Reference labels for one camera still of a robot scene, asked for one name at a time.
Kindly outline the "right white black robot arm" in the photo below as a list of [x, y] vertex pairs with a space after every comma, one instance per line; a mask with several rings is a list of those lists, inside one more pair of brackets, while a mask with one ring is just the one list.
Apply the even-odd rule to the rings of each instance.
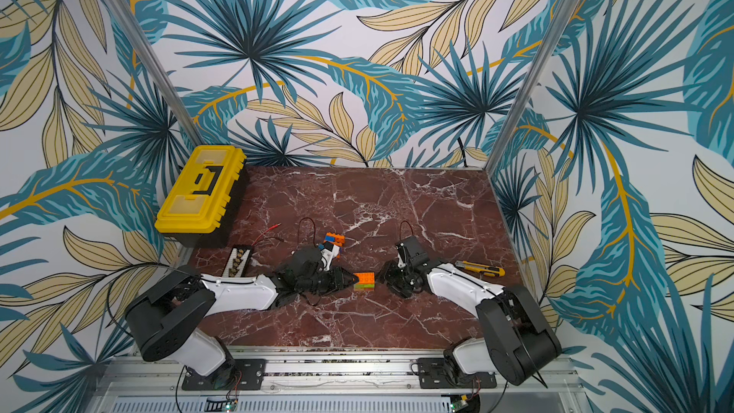
[[432, 259], [414, 236], [396, 244], [399, 258], [386, 262], [376, 281], [400, 298], [428, 292], [444, 298], [480, 324], [482, 336], [443, 353], [453, 382], [498, 374], [518, 386], [561, 356], [562, 345], [529, 290], [481, 281], [443, 260]]

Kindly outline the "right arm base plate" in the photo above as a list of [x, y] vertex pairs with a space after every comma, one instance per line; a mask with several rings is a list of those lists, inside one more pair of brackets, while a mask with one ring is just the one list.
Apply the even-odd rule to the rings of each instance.
[[422, 389], [491, 389], [497, 386], [494, 374], [466, 374], [447, 358], [420, 358], [411, 365]]

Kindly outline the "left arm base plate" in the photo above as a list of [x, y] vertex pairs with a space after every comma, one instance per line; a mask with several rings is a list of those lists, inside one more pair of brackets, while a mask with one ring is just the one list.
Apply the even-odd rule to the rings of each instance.
[[183, 391], [257, 391], [265, 376], [265, 359], [232, 359], [208, 376], [193, 369], [185, 372]]

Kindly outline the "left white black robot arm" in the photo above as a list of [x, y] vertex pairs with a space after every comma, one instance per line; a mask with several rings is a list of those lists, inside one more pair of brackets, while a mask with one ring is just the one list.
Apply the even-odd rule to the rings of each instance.
[[189, 266], [162, 278], [127, 306], [124, 319], [144, 361], [171, 359], [216, 387], [228, 384], [235, 362], [227, 346], [199, 329], [205, 317], [234, 311], [271, 311], [300, 296], [330, 296], [359, 278], [334, 264], [339, 246], [296, 250], [269, 273], [229, 278]]

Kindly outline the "orange lego brick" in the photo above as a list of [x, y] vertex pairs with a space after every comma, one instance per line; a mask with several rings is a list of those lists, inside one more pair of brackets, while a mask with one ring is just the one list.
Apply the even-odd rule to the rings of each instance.
[[345, 237], [343, 235], [335, 234], [335, 233], [326, 233], [325, 240], [327, 242], [331, 242], [338, 245], [343, 245], [345, 243]]
[[357, 284], [361, 286], [373, 286], [376, 283], [376, 275], [374, 273], [355, 273], [359, 281]]

